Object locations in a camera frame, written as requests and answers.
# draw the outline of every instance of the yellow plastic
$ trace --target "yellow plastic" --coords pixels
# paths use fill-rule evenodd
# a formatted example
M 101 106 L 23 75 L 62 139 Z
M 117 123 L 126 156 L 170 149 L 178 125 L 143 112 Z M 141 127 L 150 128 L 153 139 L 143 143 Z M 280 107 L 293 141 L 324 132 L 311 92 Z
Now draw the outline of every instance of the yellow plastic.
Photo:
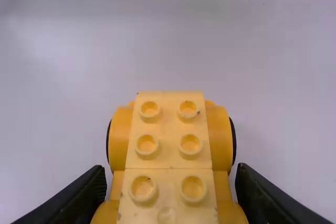
M 201 92 L 141 92 L 114 115 L 110 199 L 92 224 L 247 224 L 228 174 L 233 140 L 225 108 Z
M 203 94 L 139 93 L 134 104 L 126 168 L 211 169 Z
M 109 132 L 109 161 L 112 172 L 125 170 L 133 107 L 120 107 L 111 121 Z
M 118 224 L 217 223 L 211 169 L 126 169 Z

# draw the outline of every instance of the black tire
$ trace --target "black tire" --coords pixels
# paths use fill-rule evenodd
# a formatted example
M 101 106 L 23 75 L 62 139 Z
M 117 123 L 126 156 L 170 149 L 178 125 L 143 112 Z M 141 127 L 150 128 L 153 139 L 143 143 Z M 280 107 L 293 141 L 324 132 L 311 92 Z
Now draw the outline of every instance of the black tire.
M 110 135 L 111 122 L 112 122 L 112 119 L 109 123 L 109 126 L 107 127 L 107 134 L 106 134 L 106 157 L 107 157 L 107 163 L 109 163 L 109 164 L 110 164 L 110 161 L 109 161 L 109 135 Z
M 233 121 L 230 119 L 230 125 L 231 125 L 231 132 L 232 132 L 232 146 L 233 146 L 233 157 L 232 157 L 232 165 L 235 164 L 236 161 L 236 154 L 237 154 L 237 140 L 236 140 L 236 131 L 235 126 L 233 124 Z

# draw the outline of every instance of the lego stud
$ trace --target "lego stud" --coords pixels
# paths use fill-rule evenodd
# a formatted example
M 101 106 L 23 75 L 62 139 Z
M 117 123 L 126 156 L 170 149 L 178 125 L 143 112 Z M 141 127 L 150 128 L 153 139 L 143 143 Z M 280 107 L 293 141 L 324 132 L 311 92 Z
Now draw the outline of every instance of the lego stud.
M 194 159 L 201 152 L 202 148 L 202 141 L 197 136 L 188 134 L 181 138 L 178 150 L 184 159 Z
M 161 108 L 155 102 L 144 102 L 140 107 L 139 114 L 145 123 L 153 123 L 160 117 Z
M 152 159 L 159 151 L 159 142 L 152 135 L 142 135 L 137 140 L 135 151 L 142 159 Z
M 187 205 L 198 205 L 207 194 L 206 183 L 198 176 L 188 176 L 181 184 L 181 199 Z
M 158 224 L 176 224 L 176 212 L 172 207 L 163 207 L 157 213 Z
M 200 111 L 194 102 L 184 101 L 180 104 L 177 114 L 182 122 L 191 123 L 200 114 Z
M 129 195 L 137 205 L 149 204 L 155 200 L 158 193 L 156 183 L 147 175 L 136 177 L 129 189 Z

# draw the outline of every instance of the white table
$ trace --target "white table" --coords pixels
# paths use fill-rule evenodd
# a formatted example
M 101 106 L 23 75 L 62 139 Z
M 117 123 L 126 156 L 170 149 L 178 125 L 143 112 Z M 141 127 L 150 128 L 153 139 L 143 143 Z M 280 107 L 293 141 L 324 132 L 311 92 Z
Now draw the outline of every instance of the white table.
M 236 164 L 336 222 L 335 39 L 336 0 L 0 0 L 0 223 L 110 186 L 107 124 L 157 89 L 224 105 Z

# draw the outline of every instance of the yellow lego duplo brick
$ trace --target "yellow lego duplo brick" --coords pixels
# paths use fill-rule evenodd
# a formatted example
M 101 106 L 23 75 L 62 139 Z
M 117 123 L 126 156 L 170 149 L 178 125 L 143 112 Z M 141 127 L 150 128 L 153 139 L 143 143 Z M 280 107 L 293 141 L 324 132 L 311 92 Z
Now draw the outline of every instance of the yellow lego duplo brick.
M 133 107 L 126 168 L 212 168 L 201 92 L 141 92 Z
M 211 169 L 126 169 L 118 224 L 217 224 Z

